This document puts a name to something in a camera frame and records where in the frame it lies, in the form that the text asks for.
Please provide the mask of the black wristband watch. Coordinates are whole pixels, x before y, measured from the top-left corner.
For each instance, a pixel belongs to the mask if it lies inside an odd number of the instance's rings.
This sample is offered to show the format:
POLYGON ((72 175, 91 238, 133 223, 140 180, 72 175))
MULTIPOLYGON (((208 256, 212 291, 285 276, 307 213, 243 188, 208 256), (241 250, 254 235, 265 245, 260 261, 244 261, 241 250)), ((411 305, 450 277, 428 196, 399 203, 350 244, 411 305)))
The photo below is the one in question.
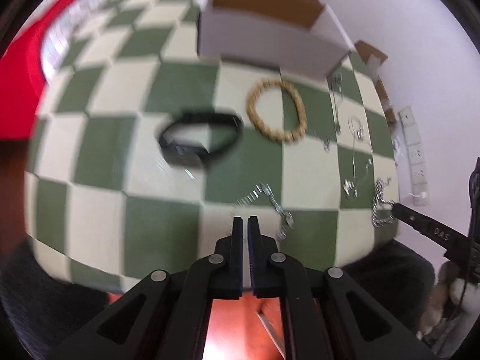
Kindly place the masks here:
POLYGON ((172 166, 209 167, 239 143, 243 129, 244 123, 236 114, 216 111, 186 111, 161 131, 157 142, 163 158, 172 166), (233 135, 220 145, 210 149, 204 145, 182 143, 173 137, 175 130, 197 125, 232 128, 233 135))

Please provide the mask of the green white checkered tablecloth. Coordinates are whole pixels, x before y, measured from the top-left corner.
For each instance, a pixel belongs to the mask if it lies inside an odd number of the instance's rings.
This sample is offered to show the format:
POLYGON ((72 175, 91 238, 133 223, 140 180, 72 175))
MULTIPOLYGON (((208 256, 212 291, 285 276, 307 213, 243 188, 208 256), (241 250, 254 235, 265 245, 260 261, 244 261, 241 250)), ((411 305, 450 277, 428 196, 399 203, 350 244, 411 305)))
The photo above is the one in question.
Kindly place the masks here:
POLYGON ((196 54, 194 0, 108 0, 73 33, 43 94, 29 151, 28 234, 41 267, 62 281, 125 292, 156 268, 186 269, 213 252, 236 216, 275 236, 272 189, 292 213, 281 250, 306 266, 343 266, 388 242, 374 228, 376 180, 398 196, 394 150, 374 83, 358 54, 338 88, 279 68, 196 54), (279 145, 251 126, 209 167, 173 167, 157 139, 182 111, 245 113, 257 80, 298 89, 307 135, 279 145))

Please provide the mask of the brown cardboard box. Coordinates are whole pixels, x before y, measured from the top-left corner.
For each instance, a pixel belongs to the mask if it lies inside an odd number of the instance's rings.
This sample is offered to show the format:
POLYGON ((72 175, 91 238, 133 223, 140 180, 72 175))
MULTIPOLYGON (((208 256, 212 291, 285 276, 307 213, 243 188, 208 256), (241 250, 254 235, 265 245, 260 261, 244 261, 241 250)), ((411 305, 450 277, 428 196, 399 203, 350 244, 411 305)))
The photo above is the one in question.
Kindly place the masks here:
POLYGON ((363 40, 359 40, 355 43, 355 49, 365 65, 368 76, 373 80, 374 87, 382 104, 387 125, 390 130, 393 130, 397 126, 397 118, 383 81, 379 76, 379 69, 383 63, 387 61, 388 56, 380 51, 380 49, 377 49, 363 40))

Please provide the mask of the white power strip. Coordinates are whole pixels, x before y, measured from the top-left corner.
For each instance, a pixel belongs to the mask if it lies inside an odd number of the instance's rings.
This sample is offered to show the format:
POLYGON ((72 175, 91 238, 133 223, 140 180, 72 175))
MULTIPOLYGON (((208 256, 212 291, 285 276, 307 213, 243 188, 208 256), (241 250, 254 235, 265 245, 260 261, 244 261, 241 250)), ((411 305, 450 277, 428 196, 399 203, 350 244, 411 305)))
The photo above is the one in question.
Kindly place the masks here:
POLYGON ((415 206, 427 206, 430 202, 430 191, 427 182, 425 151, 420 131, 410 106, 403 108, 399 112, 399 117, 412 186, 409 195, 415 206))

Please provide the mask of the white cardboard jewelry box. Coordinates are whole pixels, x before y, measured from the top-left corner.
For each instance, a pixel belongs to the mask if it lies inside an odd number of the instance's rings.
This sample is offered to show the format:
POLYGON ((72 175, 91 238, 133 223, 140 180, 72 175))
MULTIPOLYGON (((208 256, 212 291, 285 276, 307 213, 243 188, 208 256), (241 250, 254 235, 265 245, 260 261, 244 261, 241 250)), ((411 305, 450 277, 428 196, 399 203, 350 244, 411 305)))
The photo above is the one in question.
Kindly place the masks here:
POLYGON ((327 77, 354 45, 320 0, 197 0, 197 53, 327 77))

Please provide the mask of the red bed blanket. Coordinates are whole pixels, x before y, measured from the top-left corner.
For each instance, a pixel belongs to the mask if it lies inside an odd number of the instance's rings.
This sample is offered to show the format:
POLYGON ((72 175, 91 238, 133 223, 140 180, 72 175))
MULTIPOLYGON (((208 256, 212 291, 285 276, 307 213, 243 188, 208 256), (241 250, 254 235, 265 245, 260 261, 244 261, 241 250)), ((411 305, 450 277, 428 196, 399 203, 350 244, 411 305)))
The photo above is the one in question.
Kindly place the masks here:
POLYGON ((41 44, 47 29, 75 0, 58 0, 28 27, 1 57, 1 139, 30 139, 46 79, 41 44))

